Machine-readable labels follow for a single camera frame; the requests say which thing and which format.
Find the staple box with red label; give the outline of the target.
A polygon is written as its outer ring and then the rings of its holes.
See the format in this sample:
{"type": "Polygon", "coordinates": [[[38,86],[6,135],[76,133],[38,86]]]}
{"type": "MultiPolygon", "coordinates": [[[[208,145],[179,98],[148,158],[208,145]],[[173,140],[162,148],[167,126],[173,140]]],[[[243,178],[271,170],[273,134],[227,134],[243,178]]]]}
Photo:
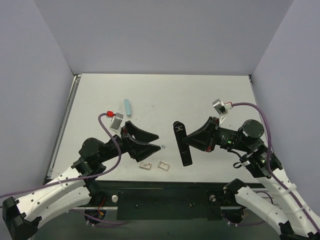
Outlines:
{"type": "Polygon", "coordinates": [[[149,170],[152,168],[152,164],[149,163],[149,162],[142,162],[142,163],[139,165],[139,168],[140,168],[140,169],[143,169],[143,170],[149,171],[149,170]]]}

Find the open clear staple box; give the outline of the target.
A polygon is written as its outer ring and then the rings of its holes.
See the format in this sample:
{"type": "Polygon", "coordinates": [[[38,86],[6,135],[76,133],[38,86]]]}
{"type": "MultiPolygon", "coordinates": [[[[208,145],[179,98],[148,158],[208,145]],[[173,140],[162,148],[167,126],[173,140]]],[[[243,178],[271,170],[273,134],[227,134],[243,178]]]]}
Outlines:
{"type": "Polygon", "coordinates": [[[167,164],[167,163],[164,163],[164,162],[162,162],[162,161],[160,161],[159,163],[158,163],[158,166],[157,166],[159,169],[162,169],[162,170],[164,170],[164,171],[168,171],[169,169],[170,169],[170,165],[169,164],[167,164]]]}

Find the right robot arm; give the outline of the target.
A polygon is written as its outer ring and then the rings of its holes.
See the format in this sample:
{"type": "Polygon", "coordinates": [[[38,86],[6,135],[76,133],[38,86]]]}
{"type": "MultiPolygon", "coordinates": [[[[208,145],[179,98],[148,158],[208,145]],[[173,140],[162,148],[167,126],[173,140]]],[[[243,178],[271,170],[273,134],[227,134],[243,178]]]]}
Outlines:
{"type": "Polygon", "coordinates": [[[239,159],[241,165],[267,189],[276,204],[263,199],[237,178],[224,187],[224,201],[230,205],[237,203],[254,212],[282,240],[318,240],[320,217],[298,194],[296,185],[289,180],[278,158],[272,154],[267,160],[268,148],[261,139],[263,134],[263,125],[254,119],[246,120],[235,131],[220,127],[218,118],[209,117],[201,128],[184,137],[182,142],[209,153],[215,146],[244,152],[239,159]]]}

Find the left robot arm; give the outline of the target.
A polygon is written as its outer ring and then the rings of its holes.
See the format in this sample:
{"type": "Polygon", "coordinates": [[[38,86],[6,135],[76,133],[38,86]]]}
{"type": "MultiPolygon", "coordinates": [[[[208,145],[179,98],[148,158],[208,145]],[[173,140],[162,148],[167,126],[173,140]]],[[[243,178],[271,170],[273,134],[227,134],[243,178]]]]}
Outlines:
{"type": "Polygon", "coordinates": [[[90,204],[99,205],[104,192],[97,177],[115,169],[107,169],[104,162],[120,159],[122,154],[141,162],[161,147],[152,142],[157,134],[125,122],[120,135],[111,136],[108,142],[96,138],[86,139],[79,150],[79,159],[41,188],[29,190],[18,198],[8,197],[2,203],[2,218],[14,240],[28,240],[49,220],[73,208],[90,204]]]}

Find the light blue white stapler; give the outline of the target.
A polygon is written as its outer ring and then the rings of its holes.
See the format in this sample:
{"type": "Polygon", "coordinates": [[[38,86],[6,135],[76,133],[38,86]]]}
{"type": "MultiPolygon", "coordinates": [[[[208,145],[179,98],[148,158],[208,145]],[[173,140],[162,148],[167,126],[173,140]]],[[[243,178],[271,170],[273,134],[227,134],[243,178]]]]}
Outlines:
{"type": "Polygon", "coordinates": [[[123,100],[124,103],[124,109],[125,109],[125,114],[127,118],[131,118],[132,117],[132,108],[131,108],[131,104],[129,99],[124,99],[123,100]]]}

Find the black stapler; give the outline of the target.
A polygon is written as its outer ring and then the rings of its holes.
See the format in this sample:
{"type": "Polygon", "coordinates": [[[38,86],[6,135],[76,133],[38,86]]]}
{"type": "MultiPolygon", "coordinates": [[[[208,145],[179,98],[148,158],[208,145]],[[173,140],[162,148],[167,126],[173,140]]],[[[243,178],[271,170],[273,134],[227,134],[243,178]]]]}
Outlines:
{"type": "Polygon", "coordinates": [[[193,164],[190,148],[187,144],[183,143],[183,140],[187,137],[186,127],[180,121],[173,123],[173,131],[177,142],[179,154],[181,157],[182,165],[184,167],[193,164]]]}

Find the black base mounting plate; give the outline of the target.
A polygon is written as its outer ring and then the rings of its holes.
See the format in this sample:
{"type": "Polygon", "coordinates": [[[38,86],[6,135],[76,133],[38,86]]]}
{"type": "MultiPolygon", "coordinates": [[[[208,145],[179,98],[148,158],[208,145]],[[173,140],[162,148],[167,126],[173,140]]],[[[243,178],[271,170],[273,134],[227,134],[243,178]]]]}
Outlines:
{"type": "Polygon", "coordinates": [[[85,208],[116,209],[117,220],[220,220],[223,211],[242,206],[225,197],[225,183],[106,181],[100,180],[103,196],[85,208]]]}

